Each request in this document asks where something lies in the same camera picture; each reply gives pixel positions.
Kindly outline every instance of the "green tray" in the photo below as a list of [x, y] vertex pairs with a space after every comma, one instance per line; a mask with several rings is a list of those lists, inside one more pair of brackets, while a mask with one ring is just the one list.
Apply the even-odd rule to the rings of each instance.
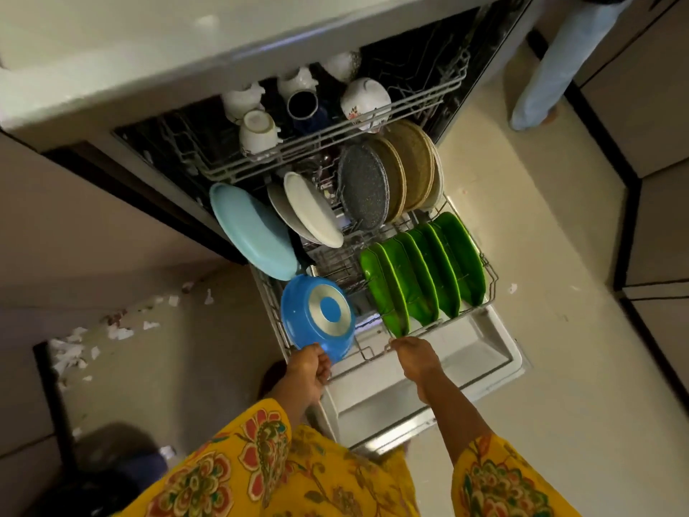
[[395, 337], [406, 336], [409, 333], [407, 304], [392, 264], [380, 243], [374, 243], [364, 250], [359, 262], [383, 323]]
[[457, 278], [452, 271], [447, 254], [442, 248], [440, 240], [435, 235], [435, 231], [430, 225], [427, 226], [426, 234], [423, 228], [415, 228], [408, 234], [416, 243], [419, 253], [423, 257], [428, 272], [431, 275], [437, 294], [438, 307], [450, 319], [457, 317], [460, 313], [460, 287], [457, 285]]
[[455, 273], [461, 298], [471, 306], [477, 307], [483, 303], [486, 296], [486, 276], [483, 273], [481, 258], [471, 242], [467, 229], [452, 212], [443, 212], [436, 217], [433, 226], [444, 235], [445, 251], [452, 252], [460, 268], [460, 271], [455, 270]]
[[387, 252], [400, 282], [409, 315], [422, 326], [430, 325], [437, 320], [439, 314], [435, 286], [414, 240], [408, 238], [411, 246], [407, 250], [400, 237], [401, 235], [397, 235], [384, 242], [383, 250]]

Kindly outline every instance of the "cup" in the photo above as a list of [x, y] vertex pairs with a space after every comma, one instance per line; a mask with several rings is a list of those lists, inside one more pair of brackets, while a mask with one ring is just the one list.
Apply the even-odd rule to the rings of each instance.
[[320, 62], [320, 66], [337, 81], [349, 83], [356, 78], [356, 73], [361, 67], [361, 52], [358, 49], [340, 52]]
[[278, 76], [278, 92], [285, 101], [288, 101], [289, 96], [297, 91], [314, 90], [316, 85], [318, 85], [318, 81], [311, 75], [308, 67], [299, 67]]
[[[385, 87], [371, 78], [359, 78], [358, 80], [354, 80], [347, 86], [347, 89], [340, 98], [340, 108], [342, 108], [342, 112], [344, 112], [348, 120], [352, 121], [357, 121], [359, 116], [368, 112], [373, 112], [391, 103], [392, 100], [387, 90], [385, 90]], [[389, 109], [375, 113], [374, 116], [387, 112], [389, 112]], [[359, 130], [375, 132], [387, 120], [388, 118], [386, 116], [380, 120], [366, 123], [359, 127]]]
[[239, 125], [248, 111], [263, 109], [261, 106], [263, 94], [265, 94], [265, 89], [257, 82], [253, 82], [242, 90], [231, 90], [220, 95], [228, 120]]
[[268, 112], [254, 109], [248, 111], [239, 129], [239, 144], [244, 155], [255, 155], [276, 147], [282, 140], [278, 138], [280, 128]]
[[299, 90], [289, 96], [287, 113], [294, 129], [303, 135], [318, 132], [330, 124], [328, 113], [318, 104], [318, 95], [313, 90]]

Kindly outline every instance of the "dishwasher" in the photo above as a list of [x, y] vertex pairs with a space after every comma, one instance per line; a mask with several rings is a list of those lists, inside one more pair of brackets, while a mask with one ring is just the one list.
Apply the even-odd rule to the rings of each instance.
[[[339, 211], [338, 157], [342, 147], [368, 136], [359, 127], [374, 118], [384, 117], [388, 123], [405, 118], [439, 143], [471, 91], [501, 62], [504, 65], [529, 31], [538, 13], [529, 10], [534, 2], [491, 1], [361, 47], [358, 76], [378, 80], [392, 97], [383, 113], [364, 115], [362, 122], [341, 116], [327, 129], [298, 136], [290, 129], [275, 78], [260, 80], [266, 89], [261, 103], [285, 138], [269, 158], [241, 154], [238, 128], [226, 118], [219, 95], [118, 126], [107, 134], [91, 134], [43, 155], [226, 258], [246, 263], [212, 216], [209, 189], [214, 182], [237, 185], [267, 202], [267, 183], [293, 170], [310, 179]], [[309, 67], [320, 81], [319, 91], [342, 90], [328, 88], [329, 78], [317, 62]], [[458, 214], [446, 196], [432, 210], [403, 214], [375, 232], [345, 227], [344, 244], [338, 249], [294, 242], [315, 262], [319, 275], [340, 286], [356, 314], [355, 343], [333, 365], [332, 379], [311, 416], [325, 435], [357, 452], [387, 452], [435, 424], [432, 410], [418, 399], [416, 386], [405, 379], [396, 355], [389, 352], [390, 333], [366, 287], [358, 256], [371, 243], [427, 223], [445, 211]], [[497, 272], [475, 241], [474, 246], [487, 281], [483, 303], [464, 305], [456, 318], [442, 315], [426, 327], [417, 324], [411, 332], [431, 342], [447, 375], [471, 400], [518, 377], [529, 366], [495, 312]], [[252, 273], [288, 358], [293, 348], [280, 320], [286, 283], [255, 267]]]

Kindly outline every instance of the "yellow sleeve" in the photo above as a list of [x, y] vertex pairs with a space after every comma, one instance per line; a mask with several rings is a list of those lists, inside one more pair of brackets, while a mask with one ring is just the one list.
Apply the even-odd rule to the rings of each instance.
[[258, 517], [278, 486], [291, 428], [277, 401], [264, 399], [150, 486], [120, 515]]
[[473, 441], [452, 476], [455, 515], [580, 517], [514, 448], [496, 435]]

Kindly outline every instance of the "blue pot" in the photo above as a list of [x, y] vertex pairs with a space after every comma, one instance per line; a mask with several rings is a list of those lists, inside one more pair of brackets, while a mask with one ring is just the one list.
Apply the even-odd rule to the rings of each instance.
[[294, 346], [320, 343], [332, 363], [343, 359], [354, 341], [354, 311], [330, 279], [292, 278], [282, 293], [280, 316]]

